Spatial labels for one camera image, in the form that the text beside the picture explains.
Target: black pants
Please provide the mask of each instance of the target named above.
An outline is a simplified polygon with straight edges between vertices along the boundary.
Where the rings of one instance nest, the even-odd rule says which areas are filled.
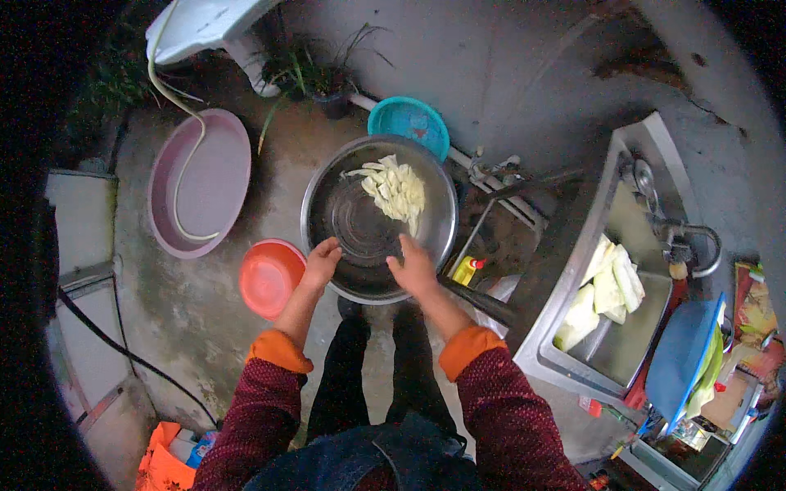
[[[325,371],[311,408],[306,442],[369,425],[361,368],[370,336],[369,324],[360,317],[341,322],[325,358]],[[401,423],[407,411],[412,410],[455,434],[456,423],[434,378],[432,347],[420,309],[405,304],[399,310],[393,319],[393,340],[393,402],[385,422]]]

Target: person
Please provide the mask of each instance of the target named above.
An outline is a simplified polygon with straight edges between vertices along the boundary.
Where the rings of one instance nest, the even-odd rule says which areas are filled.
[[[394,318],[393,402],[385,422],[369,425],[362,393],[369,324],[360,305],[340,299],[343,320],[325,358],[308,445],[288,452],[299,428],[299,391],[314,368],[303,355],[309,324],[341,258],[331,237],[309,254],[273,328],[252,344],[192,489],[586,489],[564,455],[551,409],[505,343],[446,295],[426,251],[406,235],[399,239],[403,264],[388,257],[388,267],[445,340],[439,365],[458,386],[477,465],[456,434],[434,379],[422,313],[410,302]]]

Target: faucet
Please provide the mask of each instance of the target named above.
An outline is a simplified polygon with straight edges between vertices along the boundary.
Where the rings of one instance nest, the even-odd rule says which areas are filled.
[[[690,245],[685,240],[685,235],[699,234],[712,239],[715,245],[715,253],[708,265],[694,268],[691,276],[694,278],[710,276],[721,265],[721,237],[710,227],[685,223],[672,218],[661,218],[654,214],[648,214],[648,219],[652,224],[655,235],[661,241],[663,258],[670,264],[687,262],[693,256]]]

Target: dish soap bottle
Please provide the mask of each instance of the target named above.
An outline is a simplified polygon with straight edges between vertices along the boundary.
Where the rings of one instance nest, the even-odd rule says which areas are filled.
[[[465,256],[459,263],[456,273],[453,275],[453,281],[461,283],[464,286],[469,285],[469,281],[472,279],[472,276],[475,275],[475,271],[482,269],[485,264],[486,259],[478,260],[472,256]]]

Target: green vegetable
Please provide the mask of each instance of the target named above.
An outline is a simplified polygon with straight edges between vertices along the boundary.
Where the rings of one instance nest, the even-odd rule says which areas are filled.
[[[718,374],[721,372],[723,365],[723,337],[721,329],[715,325],[715,330],[712,333],[712,340],[710,341],[709,350],[707,355],[702,361],[700,372],[703,369],[703,374],[696,388],[688,399],[688,404],[685,406],[685,418],[690,419],[701,414],[701,406],[705,405],[715,397],[715,380],[718,379]]]
[[[634,312],[641,305],[641,300],[644,299],[644,287],[641,285],[641,280],[639,280],[636,270],[630,262],[628,251],[622,245],[616,246],[612,269],[619,290],[623,294],[625,307],[628,309],[628,312]]]
[[[595,275],[593,284],[595,285],[595,313],[605,313],[625,304],[611,265]]]
[[[364,163],[360,169],[346,175],[365,176],[361,186],[374,198],[374,205],[388,217],[406,222],[410,235],[417,235],[420,215],[426,206],[426,194],[423,182],[412,167],[398,165],[395,155],[389,155],[382,157],[379,163]]]
[[[602,233],[601,239],[598,240],[597,247],[595,247],[595,252],[592,254],[592,258],[589,261],[589,266],[587,266],[587,271],[584,273],[581,285],[584,285],[584,283],[591,280],[598,271],[605,269],[606,266],[612,263],[614,250],[614,244],[606,237],[606,234]]]
[[[568,352],[597,328],[601,318],[593,309],[594,296],[595,287],[592,284],[587,284],[578,291],[562,325],[554,335],[554,346],[558,350]]]
[[[606,310],[603,312],[603,315],[611,319],[613,322],[617,324],[625,324],[625,317],[628,313],[628,310],[625,308],[624,305],[616,306],[613,309]]]

